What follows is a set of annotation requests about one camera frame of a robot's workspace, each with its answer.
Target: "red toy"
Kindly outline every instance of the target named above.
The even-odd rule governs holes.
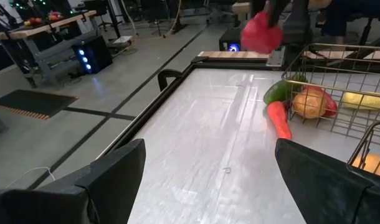
[[[241,32],[241,45],[247,50],[260,54],[270,54],[283,39],[283,32],[275,25],[268,28],[268,14],[259,12]]]

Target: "green cucumber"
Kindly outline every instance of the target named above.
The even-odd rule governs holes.
[[[298,81],[298,82],[305,82],[307,83],[308,80],[306,79],[306,76],[301,74],[296,74],[291,77],[291,80]],[[293,88],[293,91],[300,92],[302,85],[294,84],[294,87],[292,87],[292,83],[286,82],[284,80],[280,80],[274,85],[272,85],[268,91],[266,91],[264,96],[264,102],[269,105],[273,103],[274,101],[285,101],[287,97],[290,97],[291,90]]]

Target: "black floor mat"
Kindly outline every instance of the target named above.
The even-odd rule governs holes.
[[[0,98],[0,108],[37,119],[49,119],[77,100],[76,97],[16,90]]]

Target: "blue light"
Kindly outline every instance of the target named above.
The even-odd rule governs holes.
[[[240,51],[239,45],[238,44],[230,44],[228,51],[230,51],[230,52]]]

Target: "gray floor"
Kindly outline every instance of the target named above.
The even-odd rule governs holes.
[[[231,24],[213,24],[206,28],[202,20],[189,21],[189,23],[192,25],[166,39],[157,38],[156,34],[151,35],[155,29],[139,29],[141,39],[136,43],[138,49],[136,53],[118,56],[114,59],[113,65],[96,75],[82,77],[78,83],[65,85],[59,89],[51,86],[41,87],[39,90],[79,97],[71,105],[73,107],[111,112],[198,32],[205,29],[165,68],[182,70],[199,52],[219,50],[218,39],[231,26]],[[364,25],[365,21],[358,21],[350,24],[349,29],[361,32]],[[121,32],[131,34],[131,30],[122,29]],[[379,35],[380,24],[375,22],[371,39]],[[114,34],[109,31],[107,36],[113,37]],[[0,96],[18,88],[30,87],[17,68],[0,73]],[[158,93],[155,77],[130,98],[117,113],[137,116]],[[0,189],[19,179],[27,170],[50,167],[103,119],[102,116],[66,111],[47,121],[7,111],[0,111],[0,118],[9,126],[9,131],[0,134]],[[60,178],[92,162],[130,122],[123,119],[109,119],[53,174],[56,178]],[[12,187],[26,188],[44,172],[45,170],[35,170]]]

